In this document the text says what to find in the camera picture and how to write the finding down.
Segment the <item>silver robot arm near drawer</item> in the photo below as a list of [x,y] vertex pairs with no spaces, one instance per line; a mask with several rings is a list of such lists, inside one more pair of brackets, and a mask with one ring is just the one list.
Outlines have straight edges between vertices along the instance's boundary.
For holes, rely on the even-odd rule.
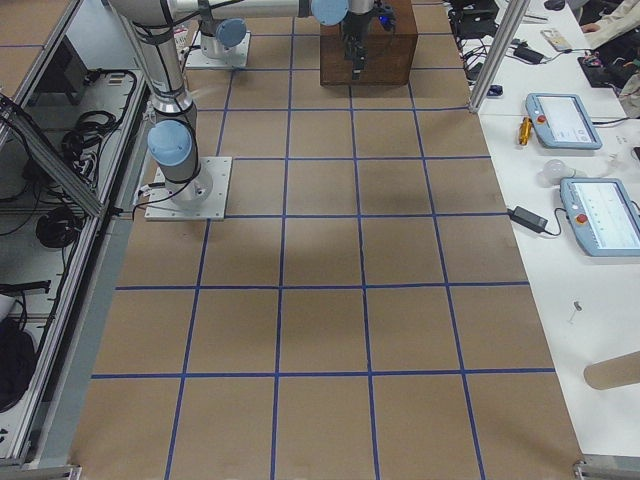
[[199,19],[213,38],[206,43],[208,50],[240,44],[247,18],[312,17],[322,26],[337,25],[353,80],[361,77],[367,64],[365,40],[371,22],[395,30],[393,9],[381,1],[170,1],[168,8],[171,20]]

